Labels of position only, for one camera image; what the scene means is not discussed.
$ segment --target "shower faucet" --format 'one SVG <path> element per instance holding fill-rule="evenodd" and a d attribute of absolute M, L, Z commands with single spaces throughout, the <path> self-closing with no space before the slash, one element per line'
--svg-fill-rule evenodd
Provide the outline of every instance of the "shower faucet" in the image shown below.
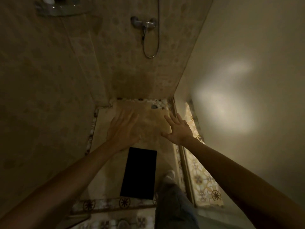
<path fill-rule="evenodd" d="M 130 18 L 130 22 L 132 23 L 132 25 L 134 27 L 142 29 L 142 32 L 143 32 L 142 40 L 143 41 L 145 39 L 146 30 L 153 29 L 157 25 L 157 20 L 155 18 L 150 19 L 149 22 L 142 22 L 138 19 L 138 17 L 133 16 Z"/>

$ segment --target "person's leg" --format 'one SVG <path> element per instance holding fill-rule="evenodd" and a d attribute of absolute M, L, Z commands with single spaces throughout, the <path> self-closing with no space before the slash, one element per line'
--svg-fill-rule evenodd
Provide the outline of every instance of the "person's leg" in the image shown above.
<path fill-rule="evenodd" d="M 167 172 L 158 188 L 155 228 L 199 228 L 193 204 L 174 181 L 173 170 Z"/>

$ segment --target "person's right hand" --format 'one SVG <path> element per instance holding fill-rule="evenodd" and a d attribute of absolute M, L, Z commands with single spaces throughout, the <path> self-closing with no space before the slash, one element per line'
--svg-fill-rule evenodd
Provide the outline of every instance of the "person's right hand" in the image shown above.
<path fill-rule="evenodd" d="M 162 132 L 161 135 L 176 145 L 182 145 L 185 139 L 193 137 L 193 132 L 188 123 L 186 123 L 186 120 L 183 120 L 179 113 L 177 114 L 177 117 L 178 119 L 174 117 L 172 113 L 170 113 L 170 118 L 167 115 L 164 116 L 169 123 L 172 132 Z"/>

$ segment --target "person's left hand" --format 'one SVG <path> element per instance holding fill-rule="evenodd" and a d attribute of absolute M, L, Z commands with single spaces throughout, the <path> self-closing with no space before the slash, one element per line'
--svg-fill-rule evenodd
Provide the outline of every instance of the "person's left hand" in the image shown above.
<path fill-rule="evenodd" d="M 114 150 L 124 150 L 139 141 L 139 136 L 132 136 L 130 134 L 132 127 L 139 118 L 139 114 L 133 111 L 121 110 L 116 115 L 107 132 L 107 143 L 109 143 Z"/>

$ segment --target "person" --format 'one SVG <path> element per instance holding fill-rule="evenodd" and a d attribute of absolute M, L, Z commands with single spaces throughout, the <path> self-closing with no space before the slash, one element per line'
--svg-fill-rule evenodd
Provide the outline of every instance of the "person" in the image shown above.
<path fill-rule="evenodd" d="M 208 170 L 256 228 L 305 228 L 303 209 L 273 186 L 204 145 L 181 116 L 164 116 L 172 132 L 162 136 L 187 148 Z M 138 114 L 121 111 L 111 121 L 107 140 L 92 153 L 53 177 L 0 220 L 0 228 L 54 228 L 91 180 L 115 153 L 138 140 L 131 134 Z M 199 228 L 193 205 L 169 171 L 158 189 L 155 228 Z"/>

